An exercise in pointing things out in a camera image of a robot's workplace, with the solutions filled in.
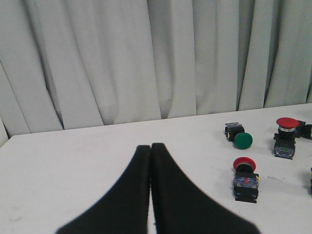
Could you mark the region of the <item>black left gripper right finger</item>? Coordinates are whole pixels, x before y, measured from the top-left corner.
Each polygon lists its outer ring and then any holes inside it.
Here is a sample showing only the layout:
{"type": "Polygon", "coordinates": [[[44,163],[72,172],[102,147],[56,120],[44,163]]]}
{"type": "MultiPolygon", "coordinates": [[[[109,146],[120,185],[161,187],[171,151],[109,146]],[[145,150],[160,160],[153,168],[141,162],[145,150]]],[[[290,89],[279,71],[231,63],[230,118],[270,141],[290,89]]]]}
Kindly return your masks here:
{"type": "Polygon", "coordinates": [[[201,191],[179,168],[165,144],[151,149],[151,189],[159,234],[258,234],[251,222],[201,191]]]}

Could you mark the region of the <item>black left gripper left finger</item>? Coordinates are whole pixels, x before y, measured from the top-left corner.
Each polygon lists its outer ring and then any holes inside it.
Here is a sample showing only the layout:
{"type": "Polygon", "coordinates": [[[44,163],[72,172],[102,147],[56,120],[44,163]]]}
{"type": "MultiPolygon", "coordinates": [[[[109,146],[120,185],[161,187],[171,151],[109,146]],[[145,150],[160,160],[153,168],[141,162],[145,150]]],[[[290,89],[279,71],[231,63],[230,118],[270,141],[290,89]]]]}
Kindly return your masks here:
{"type": "Polygon", "coordinates": [[[139,145],[112,188],[59,234],[145,234],[150,197],[150,147],[139,145]]]}

